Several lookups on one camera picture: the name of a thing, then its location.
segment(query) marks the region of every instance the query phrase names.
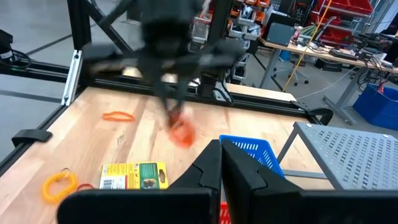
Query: workbench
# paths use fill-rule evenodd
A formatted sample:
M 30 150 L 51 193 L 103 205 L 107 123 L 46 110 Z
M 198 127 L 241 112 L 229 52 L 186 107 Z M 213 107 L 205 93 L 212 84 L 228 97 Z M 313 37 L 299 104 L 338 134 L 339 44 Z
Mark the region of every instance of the workbench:
M 138 76 L 136 70 L 125 73 Z M 228 85 L 230 92 L 290 101 L 289 93 Z M 101 119 L 110 111 L 132 113 L 135 122 Z M 165 162 L 173 183 L 212 140 L 221 134 L 266 139 L 278 155 L 296 121 L 304 118 L 187 102 L 198 134 L 190 149 L 169 141 L 164 112 L 153 96 L 87 87 L 47 129 L 48 142 L 36 142 L 0 177 L 0 223 L 56 223 L 58 205 L 42 200 L 40 188 L 52 174 L 68 167 L 78 182 L 99 186 L 101 166 L 135 161 Z M 283 169 L 321 172 L 297 138 L 281 163 Z M 325 179 L 287 177 L 304 189 L 332 189 Z
M 327 96 L 323 96 L 323 101 L 325 101 L 325 103 L 342 119 L 344 119 L 344 121 L 347 124 L 354 124 L 356 123 L 355 119 L 353 119 L 346 111 L 344 108 L 346 108 L 348 105 L 348 100 L 351 99 L 351 97 L 354 95 L 355 90 L 358 88 L 357 85 L 357 81 L 359 78 L 359 75 L 362 74 L 363 72 L 366 71 L 366 69 L 375 69 L 376 67 L 372 64 L 365 64 L 363 61 L 357 60 L 357 61 L 353 61 L 353 60 L 347 60 L 344 58 L 338 58 L 338 57 L 334 57 L 330 54 L 319 54 L 316 53 L 310 49 L 307 49 L 307 51 L 305 51 L 305 47 L 298 47 L 292 43 L 289 44 L 289 46 L 285 47 L 282 45 L 277 45 L 277 44 L 272 44 L 269 42 L 266 42 L 264 39 L 259 38 L 259 40 L 267 47 L 272 47 L 273 51 L 271 54 L 271 58 L 268 62 L 268 65 L 266 67 L 266 71 L 264 73 L 264 76 L 262 77 L 262 80 L 260 82 L 260 85 L 258 86 L 259 88 L 266 88 L 266 85 L 268 85 L 268 83 L 271 80 L 271 76 L 273 73 L 275 73 L 275 68 L 276 68 L 276 63 L 279 59 L 279 55 L 280 52 L 282 50 L 287 50 L 289 52 L 294 52 L 297 54 L 303 54 L 305 52 L 305 55 L 308 56 L 312 56 L 312 57 L 316 57 L 316 58 L 322 58 L 322 59 L 326 59 L 326 60 L 331 60 L 334 62 L 340 62 L 340 63 L 345 63 L 345 64 L 349 64 L 349 65 L 354 65 L 355 67 L 359 67 L 360 69 L 356 72 L 356 75 L 354 76 L 354 78 L 350 81 L 350 83 L 348 84 L 348 86 L 346 87 L 345 91 L 343 92 L 343 94 L 341 94 L 339 100 L 335 103 L 332 100 L 330 100 Z M 348 50 L 345 49 L 341 49 L 341 51 L 343 53 L 349 53 Z M 382 67 L 381 70 L 383 72 L 391 72 L 391 73 L 398 73 L 398 68 L 386 68 L 386 67 Z

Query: orange rubber band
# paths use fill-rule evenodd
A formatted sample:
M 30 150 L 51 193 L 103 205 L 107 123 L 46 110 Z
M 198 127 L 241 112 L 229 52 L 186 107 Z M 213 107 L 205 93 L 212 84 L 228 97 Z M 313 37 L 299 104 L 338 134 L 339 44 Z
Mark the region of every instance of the orange rubber band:
M 65 189 L 61 190 L 56 195 L 50 195 L 50 186 L 54 182 L 61 181 L 63 179 L 68 179 L 70 185 Z M 60 202 L 62 199 L 70 195 L 74 192 L 77 188 L 77 176 L 74 173 L 69 172 L 69 170 L 56 173 L 49 177 L 43 184 L 42 184 L 42 197 L 48 203 L 57 203 Z
M 120 115 L 120 116 L 125 116 L 126 118 L 117 118 L 114 117 L 115 115 Z M 104 113 L 102 114 L 102 119 L 105 121 L 135 121 L 136 118 L 129 113 L 122 112 L 122 111 L 113 111 L 110 113 Z

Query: blue basket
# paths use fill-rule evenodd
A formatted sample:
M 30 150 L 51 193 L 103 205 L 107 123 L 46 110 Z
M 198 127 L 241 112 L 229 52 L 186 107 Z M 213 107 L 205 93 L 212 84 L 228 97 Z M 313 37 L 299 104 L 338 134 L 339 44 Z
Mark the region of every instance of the blue basket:
M 220 141 L 223 139 L 230 140 L 262 165 L 267 166 L 281 177 L 285 177 L 271 146 L 266 140 L 220 135 Z

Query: yellow cable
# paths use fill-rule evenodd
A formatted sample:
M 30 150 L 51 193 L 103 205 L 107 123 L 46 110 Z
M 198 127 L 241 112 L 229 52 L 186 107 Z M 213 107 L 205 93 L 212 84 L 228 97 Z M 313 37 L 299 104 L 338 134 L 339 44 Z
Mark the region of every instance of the yellow cable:
M 291 79 L 293 78 L 294 74 L 296 73 L 296 70 L 297 70 L 297 68 L 299 67 L 300 62 L 303 60 L 304 55 L 305 55 L 306 51 L 308 50 L 308 47 L 310 46 L 310 44 L 311 44 L 313 38 L 314 38 L 315 35 L 317 34 L 318 29 L 319 29 L 319 27 L 321 26 L 321 23 L 322 23 L 322 21 L 323 21 L 323 18 L 325 18 L 325 15 L 326 15 L 326 13 L 328 12 L 329 6 L 330 6 L 330 4 L 331 4 L 332 1 L 333 1 L 333 0 L 329 0 L 329 3 L 328 3 L 328 5 L 327 5 L 327 7 L 326 7 L 326 9 L 325 9 L 325 12 L 323 13 L 322 18 L 321 18 L 320 22 L 318 23 L 317 28 L 315 29 L 315 32 L 313 33 L 313 35 L 312 35 L 312 37 L 311 37 L 311 39 L 310 39 L 310 42 L 309 42 L 309 43 L 307 44 L 307 46 L 305 47 L 304 53 L 300 56 L 300 59 L 298 60 L 298 62 L 297 62 L 297 64 L 296 64 L 296 67 L 294 67 L 293 72 L 292 72 L 292 74 L 290 75 L 290 78 L 287 80 L 287 82 L 286 82 L 286 84 L 285 84 L 285 86 L 284 86 L 284 88 L 283 88 L 282 91 L 285 91 L 285 90 L 286 90 L 287 85 L 289 84 L 289 82 L 290 82 Z

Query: black bracket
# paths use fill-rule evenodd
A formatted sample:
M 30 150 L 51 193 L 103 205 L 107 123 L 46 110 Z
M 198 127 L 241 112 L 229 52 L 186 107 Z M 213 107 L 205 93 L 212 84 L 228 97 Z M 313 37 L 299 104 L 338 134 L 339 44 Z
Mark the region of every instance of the black bracket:
M 39 129 L 24 129 L 20 130 L 14 137 L 12 137 L 11 141 L 15 147 L 17 147 L 21 143 L 30 143 L 30 142 L 47 142 L 52 137 L 52 133 L 39 130 Z
M 329 108 L 315 108 L 310 109 L 305 103 L 297 102 L 297 101 L 290 101 L 293 105 L 297 106 L 298 108 L 304 110 L 306 114 L 310 116 L 321 116 L 320 122 L 323 125 L 328 125 L 330 120 L 333 117 L 333 110 Z

